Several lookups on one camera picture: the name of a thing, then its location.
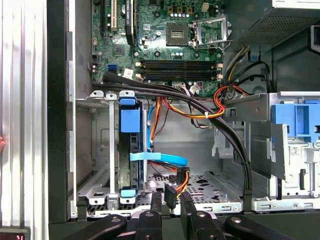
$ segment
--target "cpu socket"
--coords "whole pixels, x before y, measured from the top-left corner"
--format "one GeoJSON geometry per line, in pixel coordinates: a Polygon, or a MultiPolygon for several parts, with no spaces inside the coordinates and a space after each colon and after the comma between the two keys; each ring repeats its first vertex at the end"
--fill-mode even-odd
{"type": "Polygon", "coordinates": [[[188,46],[189,27],[183,24],[166,25],[166,45],[167,46],[188,46]]]}

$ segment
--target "blue drive bracket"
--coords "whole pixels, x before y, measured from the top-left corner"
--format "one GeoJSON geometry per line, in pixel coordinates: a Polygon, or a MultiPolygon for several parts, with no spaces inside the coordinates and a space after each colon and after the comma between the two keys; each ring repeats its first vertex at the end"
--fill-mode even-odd
{"type": "Polygon", "coordinates": [[[273,124],[286,124],[287,136],[304,138],[307,143],[315,143],[320,137],[320,104],[306,100],[310,104],[274,104],[271,106],[273,124]]]}
{"type": "Polygon", "coordinates": [[[120,112],[120,130],[122,133],[140,133],[141,111],[135,109],[137,99],[135,97],[120,97],[119,105],[126,107],[120,112]]]}
{"type": "Polygon", "coordinates": [[[130,161],[150,160],[175,165],[177,167],[185,167],[188,160],[182,156],[162,154],[160,152],[138,152],[130,153],[130,161]]]}

